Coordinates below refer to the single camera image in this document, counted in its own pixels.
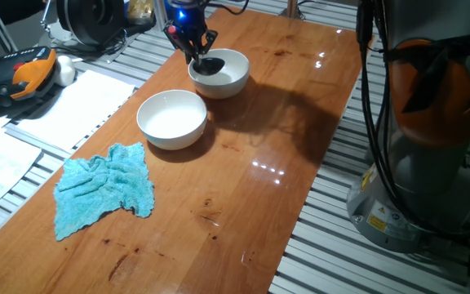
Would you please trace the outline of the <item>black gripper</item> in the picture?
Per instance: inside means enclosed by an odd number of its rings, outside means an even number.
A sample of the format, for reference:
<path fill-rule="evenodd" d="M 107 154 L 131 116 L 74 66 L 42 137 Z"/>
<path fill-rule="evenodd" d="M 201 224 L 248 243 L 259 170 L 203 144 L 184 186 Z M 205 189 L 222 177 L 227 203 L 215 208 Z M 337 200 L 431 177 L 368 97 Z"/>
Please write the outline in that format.
<path fill-rule="evenodd" d="M 164 33 L 172 45 L 184 53 L 189 65 L 195 56 L 195 49 L 190 41 L 198 41 L 199 55 L 205 55 L 213 46 L 218 32 L 206 30 L 206 22 L 201 2 L 198 0 L 167 0 L 166 11 L 170 24 Z"/>

